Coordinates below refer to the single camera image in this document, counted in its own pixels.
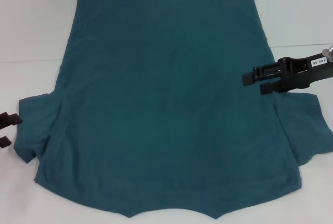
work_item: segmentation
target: teal fabric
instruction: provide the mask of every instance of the teal fabric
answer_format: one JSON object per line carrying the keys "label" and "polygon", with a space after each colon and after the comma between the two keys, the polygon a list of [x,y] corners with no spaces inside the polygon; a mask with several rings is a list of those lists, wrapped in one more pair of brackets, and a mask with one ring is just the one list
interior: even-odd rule
{"label": "teal fabric", "polygon": [[315,95],[242,85],[273,61],[254,0],[78,0],[54,91],[19,103],[15,150],[41,186],[128,217],[276,199],[333,135]]}

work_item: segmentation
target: shirt sleeve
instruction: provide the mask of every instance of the shirt sleeve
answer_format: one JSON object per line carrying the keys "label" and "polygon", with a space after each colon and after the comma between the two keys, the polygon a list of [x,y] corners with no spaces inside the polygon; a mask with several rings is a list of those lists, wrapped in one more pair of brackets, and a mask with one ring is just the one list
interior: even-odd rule
{"label": "shirt sleeve", "polygon": [[276,94],[274,107],[299,166],[316,154],[333,151],[333,134],[316,95]]}
{"label": "shirt sleeve", "polygon": [[26,163],[42,158],[60,111],[61,99],[55,93],[20,100],[23,124],[18,125],[14,149]]}

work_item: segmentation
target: label sticker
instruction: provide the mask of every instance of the label sticker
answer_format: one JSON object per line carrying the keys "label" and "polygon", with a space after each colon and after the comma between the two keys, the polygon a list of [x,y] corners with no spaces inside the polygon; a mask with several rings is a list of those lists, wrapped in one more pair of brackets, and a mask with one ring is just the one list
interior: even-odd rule
{"label": "label sticker", "polygon": [[326,64],[326,63],[327,63],[327,58],[322,57],[322,58],[319,58],[319,59],[312,60],[311,61],[311,67],[316,67],[318,65]]}

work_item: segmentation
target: white table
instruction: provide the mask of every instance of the white table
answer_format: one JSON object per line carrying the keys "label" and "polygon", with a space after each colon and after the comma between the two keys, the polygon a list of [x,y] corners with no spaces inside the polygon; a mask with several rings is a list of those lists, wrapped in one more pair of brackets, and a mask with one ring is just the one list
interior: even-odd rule
{"label": "white table", "polygon": [[[255,1],[276,59],[317,54],[333,42],[331,0]],[[19,99],[53,90],[75,5],[76,0],[0,0],[0,113],[17,112]],[[322,45],[294,46],[311,44]],[[333,79],[318,81],[300,91],[318,95],[331,129],[332,83]],[[14,139],[16,128],[2,130],[0,136],[4,135]],[[218,220],[182,209],[151,211],[128,219],[81,206],[34,183],[37,166],[37,160],[22,162],[12,146],[0,151],[0,223],[321,224],[333,219],[333,154],[317,155],[300,168],[303,188],[299,191]]]}

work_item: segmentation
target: teal t-shirt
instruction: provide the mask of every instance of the teal t-shirt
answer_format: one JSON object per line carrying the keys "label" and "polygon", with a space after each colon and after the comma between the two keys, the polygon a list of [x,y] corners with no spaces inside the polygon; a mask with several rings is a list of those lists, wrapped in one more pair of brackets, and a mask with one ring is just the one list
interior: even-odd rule
{"label": "teal t-shirt", "polygon": [[15,150],[43,187],[128,217],[276,199],[333,135],[315,95],[242,85],[273,61],[254,0],[78,0],[54,91],[19,103]]}

